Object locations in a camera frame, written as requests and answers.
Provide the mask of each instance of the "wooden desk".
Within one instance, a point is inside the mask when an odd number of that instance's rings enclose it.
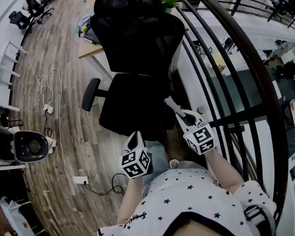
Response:
[[[95,0],[86,0],[85,8],[94,7]],[[172,9],[172,15],[180,18],[185,25],[185,30],[189,30],[188,24],[181,17],[176,8]],[[79,58],[86,58],[86,60],[101,74],[103,80],[111,80],[111,73],[103,67],[95,55],[103,51],[101,45],[94,45],[86,42],[83,38],[79,40]]]

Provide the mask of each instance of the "black metal railing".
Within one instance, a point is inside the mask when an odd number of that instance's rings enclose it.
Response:
[[[245,181],[251,179],[256,179],[262,189],[264,191],[264,183],[263,183],[263,166],[262,166],[262,157],[261,157],[261,148],[259,143],[258,132],[256,128],[255,118],[266,116],[267,122],[269,124],[271,138],[272,138],[272,147],[273,147],[273,158],[274,158],[274,193],[273,193],[273,201],[277,204],[277,211],[275,213],[275,220],[278,223],[285,200],[286,189],[287,189],[287,179],[288,179],[288,143],[287,136],[285,130],[285,124],[283,121],[283,116],[280,110],[280,105],[278,101],[278,97],[276,95],[274,86],[272,84],[271,79],[265,69],[265,66],[254,48],[253,44],[241,29],[241,27],[237,24],[237,22],[232,18],[232,16],[225,10],[221,4],[216,0],[200,0],[206,8],[212,12],[212,14],[218,19],[221,25],[224,27],[230,38],[235,43],[238,50],[241,52],[244,57],[247,66],[251,72],[251,76],[254,80],[256,87],[258,88],[258,92],[260,98],[262,100],[261,104],[251,106],[249,103],[248,96],[246,94],[246,90],[242,81],[240,80],[237,71],[234,68],[228,54],[222,47],[222,44],[217,39],[214,32],[205,22],[205,20],[200,16],[197,12],[197,9],[193,7],[193,5],[188,0],[180,0],[184,6],[191,11],[197,20],[201,23],[203,28],[206,30],[211,40],[217,47],[219,53],[226,66],[228,67],[231,77],[234,81],[234,85],[236,86],[236,90],[240,96],[240,100],[244,107],[244,110],[236,112],[234,107],[234,102],[229,93],[229,88],[227,87],[225,80],[219,70],[209,48],[205,44],[204,40],[194,27],[194,25],[189,20],[188,16],[184,13],[183,9],[177,7],[178,12],[182,16],[183,20],[188,24],[190,30],[185,32],[184,39],[182,42],[182,46],[185,49],[191,64],[198,76],[200,84],[203,88],[205,97],[208,102],[209,109],[212,113],[213,121],[210,122],[212,127],[216,128],[217,136],[221,146],[222,155],[227,158],[227,152],[229,155],[230,163],[240,172]],[[216,75],[219,86],[222,89],[223,95],[218,94],[216,85],[214,84],[207,66],[201,58],[194,42],[192,41],[191,35],[189,32],[193,33],[193,37],[197,39],[202,47],[205,55],[207,56],[210,65]],[[197,66],[197,62],[199,63],[201,70],[204,74],[202,77],[200,68]],[[209,89],[211,91],[212,97],[214,99],[214,103],[218,110],[218,113],[215,112],[213,107],[213,102],[210,98],[208,89],[206,88],[204,80],[207,81]],[[229,109],[230,114],[225,114],[225,106],[223,108],[221,103],[221,98],[224,97],[227,102],[227,108]],[[242,130],[241,130],[241,122],[245,121],[249,124],[251,131],[251,138],[253,141],[256,165],[250,156],[247,153],[247,148],[244,143]],[[240,153],[242,160],[242,168],[238,166],[237,157],[234,152],[234,148]]]
[[[193,2],[202,2],[201,0],[193,0]],[[295,5],[286,0],[218,0],[220,4],[231,12],[233,16],[236,12],[251,14],[259,17],[267,18],[267,21],[275,20],[287,25],[288,28],[295,30]],[[207,7],[196,7],[196,10],[207,10]]]

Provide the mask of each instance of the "curved handrail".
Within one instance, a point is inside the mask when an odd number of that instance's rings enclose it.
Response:
[[[256,83],[271,131],[274,153],[274,193],[273,201],[277,204],[275,220],[278,223],[284,205],[288,181],[288,143],[285,124],[279,101],[272,81],[255,47],[233,19],[216,0],[200,0],[222,24],[244,57],[251,75]]]

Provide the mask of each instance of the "black chair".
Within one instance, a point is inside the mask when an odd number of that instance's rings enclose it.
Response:
[[[110,70],[117,72],[108,91],[92,79],[82,108],[91,110],[96,96],[106,97],[100,125],[144,140],[160,138],[165,117],[174,114],[164,99],[173,55],[183,34],[182,21],[162,10],[161,0],[96,0],[90,25],[103,46]]]
[[[38,17],[36,22],[38,24],[42,24],[42,20],[46,15],[52,15],[50,11],[53,10],[54,8],[50,8],[45,11],[44,7],[36,0],[26,0],[26,2],[28,4],[28,11],[30,13],[30,16],[33,18]]]
[[[17,25],[19,29],[21,30],[31,25],[30,18],[24,16],[21,11],[19,12],[13,11],[9,15],[9,19],[10,19],[10,24]]]

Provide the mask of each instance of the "jeans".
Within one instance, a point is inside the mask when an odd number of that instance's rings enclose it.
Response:
[[[143,186],[147,185],[154,178],[158,177],[167,170],[170,170],[170,166],[167,160],[165,149],[163,145],[156,141],[150,142],[145,141],[147,145],[147,152],[152,154],[152,164],[153,164],[153,173],[143,176]],[[206,170],[204,167],[200,166],[197,163],[191,161],[181,161],[175,167],[175,169],[202,169]]]

